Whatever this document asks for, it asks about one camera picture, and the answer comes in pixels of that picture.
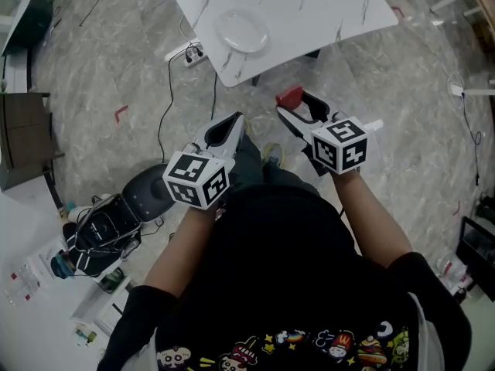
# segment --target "white desk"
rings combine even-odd
[[[341,39],[397,25],[385,0],[176,0],[226,87]],[[268,45],[239,53],[215,29],[219,15],[244,8],[262,17]]]

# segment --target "marble floor tile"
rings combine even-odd
[[[463,106],[449,95],[447,82],[459,75],[468,87],[486,87],[493,69],[462,17],[470,0],[435,14],[429,7],[439,0],[386,1],[397,8],[397,26],[327,46],[317,60],[302,56],[277,66],[261,75],[257,87],[246,82],[226,88],[218,81],[214,116],[241,111],[257,146],[280,143],[286,168],[338,210],[332,179],[315,173],[301,153],[305,144],[277,118],[275,95],[298,83],[332,112],[344,111],[365,124],[382,120],[384,126],[370,134],[361,174],[415,250],[433,262],[443,247],[456,245],[460,217],[495,182],[490,102],[466,98],[471,128],[482,134],[476,186],[473,141]],[[100,0],[79,26],[95,2],[57,2],[62,21],[33,54],[33,86],[52,93],[53,127],[66,152],[56,161],[56,185],[66,203],[87,204],[93,194],[119,192],[133,175],[161,160],[157,131],[172,101],[164,56],[185,42],[175,0]],[[186,20],[183,31],[194,37]],[[210,119],[215,78],[208,60],[187,69],[179,58],[171,67],[174,101],[160,131],[166,159]],[[117,124],[114,113],[124,105],[128,109]],[[184,213],[183,206],[168,211],[165,226],[143,237],[125,263],[137,282],[144,281]]]

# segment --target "white cable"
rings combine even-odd
[[[456,87],[461,87],[464,90],[464,81],[463,78],[459,75],[459,72],[455,71],[450,74],[449,78],[447,78],[447,92],[449,93],[450,101],[454,106],[457,107],[457,110],[461,110],[463,108],[463,99],[460,99],[458,103],[457,99],[454,100],[452,93],[450,92],[450,87],[454,85]]]
[[[191,43],[191,40],[189,40],[186,35],[184,34],[183,32],[183,27],[182,27],[182,24],[183,24],[183,20],[184,20],[184,14],[182,16],[182,18],[180,19],[179,21],[179,31],[180,31],[180,34],[183,36],[183,38],[188,42],[188,43]]]

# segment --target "shoe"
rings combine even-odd
[[[268,162],[272,162],[279,168],[284,165],[285,153],[281,145],[278,145],[277,143],[269,143],[265,147],[263,156],[265,164]]]
[[[246,131],[247,136],[251,137],[253,135],[251,122],[246,117],[244,117],[244,130]]]

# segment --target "person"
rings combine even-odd
[[[357,171],[318,191],[244,136],[225,212],[190,208],[134,288],[98,371],[462,369],[459,305]]]

